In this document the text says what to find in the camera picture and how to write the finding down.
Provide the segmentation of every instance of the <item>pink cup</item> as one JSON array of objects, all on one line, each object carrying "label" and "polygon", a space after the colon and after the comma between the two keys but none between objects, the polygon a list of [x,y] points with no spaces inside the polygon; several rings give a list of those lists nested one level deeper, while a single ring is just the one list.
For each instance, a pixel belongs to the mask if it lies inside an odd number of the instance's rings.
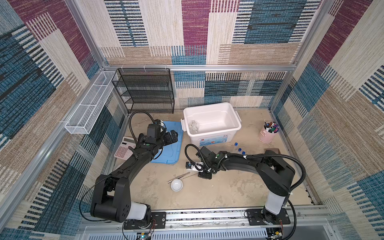
[{"label": "pink cup", "polygon": [[259,133],[259,139],[263,143],[271,143],[276,134],[277,133],[270,133],[267,130],[263,129]]}]

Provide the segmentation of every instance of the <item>black wire rack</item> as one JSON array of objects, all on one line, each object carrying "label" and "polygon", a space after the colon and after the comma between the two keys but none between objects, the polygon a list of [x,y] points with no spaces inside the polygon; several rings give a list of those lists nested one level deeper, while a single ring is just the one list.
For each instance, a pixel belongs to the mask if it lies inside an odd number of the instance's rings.
[{"label": "black wire rack", "polygon": [[112,81],[128,112],[173,113],[173,95],[168,68],[119,68]]}]

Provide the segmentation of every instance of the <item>pink calculator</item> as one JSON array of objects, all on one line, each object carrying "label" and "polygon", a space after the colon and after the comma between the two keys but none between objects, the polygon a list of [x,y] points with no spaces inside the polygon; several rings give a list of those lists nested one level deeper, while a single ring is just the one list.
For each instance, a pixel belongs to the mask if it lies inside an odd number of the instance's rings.
[{"label": "pink calculator", "polygon": [[129,146],[133,148],[136,147],[136,144],[133,138],[123,137],[119,145],[119,148],[117,149],[114,156],[123,160],[127,160],[132,155],[132,151],[128,149]]}]

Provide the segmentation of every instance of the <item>white mesh basket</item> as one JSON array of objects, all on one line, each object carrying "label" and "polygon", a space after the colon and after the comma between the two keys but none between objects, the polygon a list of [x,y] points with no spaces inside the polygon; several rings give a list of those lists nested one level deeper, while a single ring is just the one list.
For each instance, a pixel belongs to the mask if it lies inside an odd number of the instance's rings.
[{"label": "white mesh basket", "polygon": [[102,72],[65,124],[70,134],[89,134],[113,89],[115,72]]}]

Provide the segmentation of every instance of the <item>product label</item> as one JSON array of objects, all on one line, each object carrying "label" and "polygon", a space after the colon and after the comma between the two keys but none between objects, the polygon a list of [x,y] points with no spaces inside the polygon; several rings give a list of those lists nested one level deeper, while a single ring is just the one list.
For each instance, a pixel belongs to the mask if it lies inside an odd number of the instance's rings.
[{"label": "product label", "polygon": [[217,143],[223,143],[226,142],[228,138],[228,134],[225,135],[219,135],[219,136],[213,136],[213,137],[207,137],[207,138],[201,138],[200,139],[200,146],[207,146],[211,144],[217,144]]}]

